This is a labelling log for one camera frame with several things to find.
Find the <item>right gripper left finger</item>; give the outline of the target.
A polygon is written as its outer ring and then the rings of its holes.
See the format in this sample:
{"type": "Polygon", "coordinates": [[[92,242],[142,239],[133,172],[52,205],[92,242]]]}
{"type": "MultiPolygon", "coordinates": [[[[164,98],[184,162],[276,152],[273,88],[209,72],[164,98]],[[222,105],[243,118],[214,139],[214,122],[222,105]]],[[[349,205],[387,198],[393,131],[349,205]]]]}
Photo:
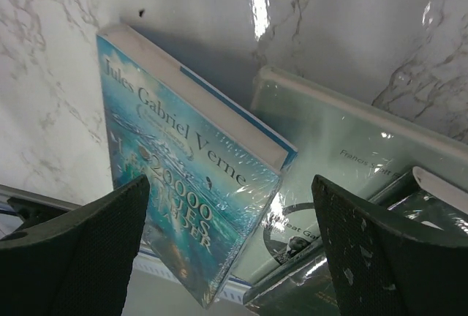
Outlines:
{"type": "Polygon", "coordinates": [[[150,184],[141,175],[58,217],[1,238],[2,315],[120,315],[150,184]]]}

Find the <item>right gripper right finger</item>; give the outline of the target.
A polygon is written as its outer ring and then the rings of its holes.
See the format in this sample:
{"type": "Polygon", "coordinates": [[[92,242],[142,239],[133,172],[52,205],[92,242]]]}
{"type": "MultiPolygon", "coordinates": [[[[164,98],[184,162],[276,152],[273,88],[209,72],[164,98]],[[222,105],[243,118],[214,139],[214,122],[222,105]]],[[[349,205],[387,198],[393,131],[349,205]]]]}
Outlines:
{"type": "Polygon", "coordinates": [[[342,315],[466,315],[467,237],[375,205],[323,176],[317,221],[342,315]]]}

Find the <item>teal Jules Verne book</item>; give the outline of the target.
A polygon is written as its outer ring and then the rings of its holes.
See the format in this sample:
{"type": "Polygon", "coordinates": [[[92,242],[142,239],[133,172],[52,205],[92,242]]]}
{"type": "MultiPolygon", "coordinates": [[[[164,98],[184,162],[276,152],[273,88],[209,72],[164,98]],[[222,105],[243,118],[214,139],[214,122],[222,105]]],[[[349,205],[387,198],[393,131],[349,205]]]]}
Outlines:
{"type": "Polygon", "coordinates": [[[147,177],[142,239],[209,308],[298,150],[130,26],[96,40],[113,185],[147,177]]]}

